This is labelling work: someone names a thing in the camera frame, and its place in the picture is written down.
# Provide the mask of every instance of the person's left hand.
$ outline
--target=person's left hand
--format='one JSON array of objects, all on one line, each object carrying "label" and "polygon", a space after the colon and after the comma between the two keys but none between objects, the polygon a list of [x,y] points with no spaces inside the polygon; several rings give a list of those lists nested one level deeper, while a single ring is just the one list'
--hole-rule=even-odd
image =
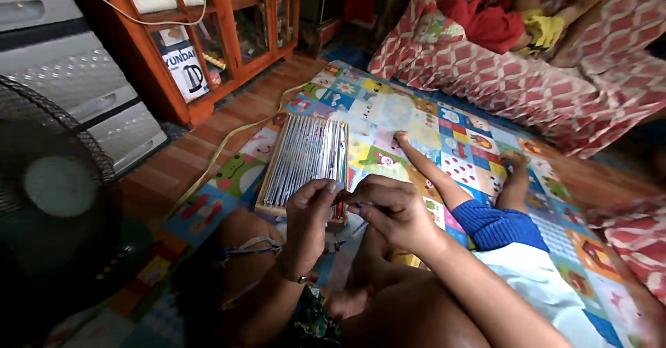
[{"label": "person's left hand", "polygon": [[280,256],[292,275],[310,272],[324,252],[324,229],[337,191],[335,180],[315,179],[287,201],[287,243]]}]

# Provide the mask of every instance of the electric fan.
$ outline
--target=electric fan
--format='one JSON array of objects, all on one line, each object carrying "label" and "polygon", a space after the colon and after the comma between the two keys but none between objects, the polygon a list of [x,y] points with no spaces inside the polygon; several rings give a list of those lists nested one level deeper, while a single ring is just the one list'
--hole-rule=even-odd
[{"label": "electric fan", "polygon": [[113,180],[76,119],[0,76],[0,305],[16,343],[103,301],[143,264],[150,233],[123,221]]}]

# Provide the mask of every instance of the wooden floor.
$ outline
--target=wooden floor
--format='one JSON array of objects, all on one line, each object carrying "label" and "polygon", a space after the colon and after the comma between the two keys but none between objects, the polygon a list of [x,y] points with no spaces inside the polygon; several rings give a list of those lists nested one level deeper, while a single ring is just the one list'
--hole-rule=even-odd
[{"label": "wooden floor", "polygon": [[[156,230],[161,218],[204,172],[213,152],[230,131],[275,113],[283,91],[311,80],[325,65],[325,61],[295,54],[204,123],[122,178],[119,186],[124,214],[143,219]],[[212,168],[206,180],[262,127],[257,125],[232,137],[217,159],[218,166]]]},{"label": "wooden floor", "polygon": [[[205,170],[213,151],[230,131],[273,114],[283,91],[311,80],[324,65],[325,61],[295,54],[257,80],[245,93],[234,97],[210,119],[124,177],[119,186],[123,193],[125,215],[141,218],[156,230],[174,202]],[[233,137],[216,164],[223,165],[261,127],[258,125]],[[662,190],[648,179],[623,173],[596,161],[562,156],[552,147],[542,146],[575,204],[583,210],[662,194]],[[638,304],[643,304],[639,305],[640,309],[649,312],[652,306],[658,313],[663,312],[662,305],[658,301],[655,303],[642,284],[637,281],[632,283],[637,289],[637,292],[631,292],[632,295]]]}]

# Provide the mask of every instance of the child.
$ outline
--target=child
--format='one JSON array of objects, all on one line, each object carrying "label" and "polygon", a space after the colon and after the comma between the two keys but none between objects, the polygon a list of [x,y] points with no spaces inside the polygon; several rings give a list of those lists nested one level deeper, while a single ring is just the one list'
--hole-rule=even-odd
[{"label": "child", "polygon": [[513,167],[495,208],[486,207],[465,192],[449,175],[413,148],[408,133],[395,139],[412,165],[428,178],[446,207],[477,247],[476,257],[565,335],[574,347],[601,347],[602,337],[587,319],[585,305],[560,276],[548,256],[536,224],[523,202],[529,188],[529,158],[515,152],[501,157]]},{"label": "child", "polygon": [[[600,1],[573,0],[554,16],[545,16],[540,0],[499,0],[498,7],[485,9],[481,0],[437,0],[437,7],[465,29],[472,43],[498,54],[538,54],[552,49],[562,32]],[[567,46],[573,41],[569,37]]]}]

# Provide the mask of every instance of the white shirt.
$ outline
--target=white shirt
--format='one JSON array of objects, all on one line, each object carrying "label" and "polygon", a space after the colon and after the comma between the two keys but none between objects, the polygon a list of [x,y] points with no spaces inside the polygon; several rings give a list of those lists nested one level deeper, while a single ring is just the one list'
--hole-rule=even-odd
[{"label": "white shirt", "polygon": [[575,348],[604,347],[583,309],[585,304],[543,250],[521,243],[474,255],[501,276],[569,339]]}]

